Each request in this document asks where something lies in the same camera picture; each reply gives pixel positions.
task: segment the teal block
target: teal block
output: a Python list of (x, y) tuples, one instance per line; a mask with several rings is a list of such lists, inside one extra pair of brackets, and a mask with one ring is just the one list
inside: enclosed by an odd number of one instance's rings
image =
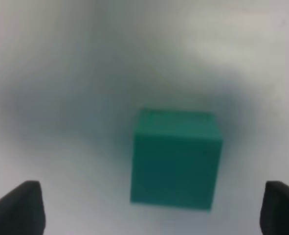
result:
[(211, 209), (221, 149), (222, 136), (210, 113), (141, 111), (131, 202)]

